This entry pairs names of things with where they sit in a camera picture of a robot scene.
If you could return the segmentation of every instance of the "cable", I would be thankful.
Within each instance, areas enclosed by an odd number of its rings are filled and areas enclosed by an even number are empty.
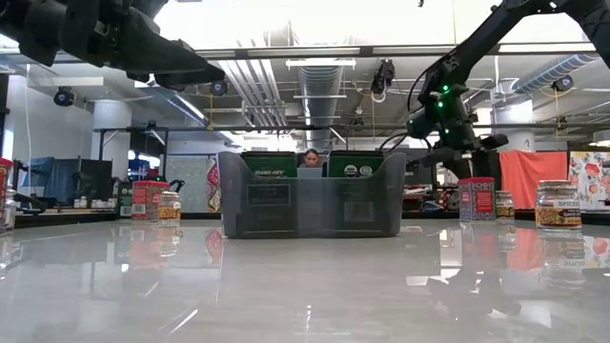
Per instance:
[[[31,132],[30,132],[30,105],[28,102],[28,83],[30,82],[30,63],[26,66],[26,131],[28,132],[28,196],[31,196]]]
[[[391,148],[390,148],[390,149],[389,149],[387,152],[391,152],[391,151],[393,151],[393,150],[394,150],[394,149],[396,149],[396,148],[397,148],[397,147],[398,147],[398,146],[399,146],[399,145],[400,145],[402,142],[404,142],[404,140],[405,140],[405,139],[407,139],[407,136],[408,136],[408,135],[409,135],[409,132],[401,132],[401,133],[397,133],[397,134],[394,134],[394,135],[392,135],[392,136],[388,137],[388,138],[387,138],[385,141],[383,141],[383,143],[381,143],[381,145],[379,146],[379,150],[380,150],[380,151],[383,151],[383,148],[385,147],[385,145],[386,145],[386,144],[388,144],[388,143],[389,143],[391,140],[401,137],[401,139],[400,139],[400,140],[399,140],[399,141],[398,141],[396,144],[394,144],[394,146],[393,146],[393,147],[391,147]]]
[[[428,70],[432,67],[428,67],[426,68],[424,71],[421,72],[421,74],[417,77],[416,82],[413,83],[413,85],[411,86],[411,89],[409,90],[409,96],[407,97],[407,112],[411,111],[411,95],[413,95],[413,91],[416,88],[416,84],[419,82],[419,80],[421,80],[421,77],[423,75],[425,75],[426,72],[428,72]]]
[[[428,146],[428,152],[431,152],[432,144],[430,144],[430,141],[428,140],[428,138],[423,138],[422,141],[426,142],[426,145]]]

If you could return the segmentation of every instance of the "spice container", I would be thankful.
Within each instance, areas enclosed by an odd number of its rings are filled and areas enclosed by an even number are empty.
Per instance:
[[[457,182],[459,220],[496,220],[493,177],[470,177]]]
[[[582,227],[577,189],[570,181],[540,181],[537,191],[537,228],[580,229]]]
[[[163,181],[133,182],[132,219],[159,219],[159,202],[161,193],[167,191],[170,184]]]
[[[7,190],[7,200],[5,201],[4,208],[4,224],[0,232],[11,231],[15,228],[15,216],[17,215],[17,203],[13,197],[17,194],[16,190]]]
[[[168,222],[180,220],[180,195],[177,192],[161,193],[159,219]]]
[[[7,199],[9,174],[11,168],[11,161],[9,161],[8,159],[0,158],[0,223],[4,223],[6,221],[5,201]]]
[[[515,222],[513,195],[508,191],[496,191],[496,219],[500,224]]]

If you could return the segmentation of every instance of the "ceiling light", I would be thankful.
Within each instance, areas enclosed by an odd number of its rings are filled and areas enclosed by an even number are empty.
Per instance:
[[[552,43],[552,44],[502,44],[498,52],[544,53],[544,52],[595,52],[592,43]]]
[[[356,60],[330,60],[327,58],[310,58],[306,60],[288,60],[286,67],[355,67]]]

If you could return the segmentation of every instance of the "spice jar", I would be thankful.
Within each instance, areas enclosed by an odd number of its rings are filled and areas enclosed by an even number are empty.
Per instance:
[[[508,191],[496,191],[496,220],[500,224],[515,222],[513,195]]]
[[[1,231],[11,231],[15,228],[15,216],[17,215],[17,203],[13,197],[17,194],[16,190],[7,189],[7,200],[4,207],[4,224]]]
[[[537,228],[580,229],[582,227],[577,189],[570,181],[540,181],[537,191]]]
[[[177,192],[161,193],[159,219],[170,222],[180,220],[180,195]]]

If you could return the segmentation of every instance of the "clear plastic bin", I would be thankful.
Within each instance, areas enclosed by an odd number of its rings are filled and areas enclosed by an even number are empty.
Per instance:
[[[238,154],[218,155],[224,234],[230,238],[387,237],[400,232],[406,155],[370,177],[259,177]]]

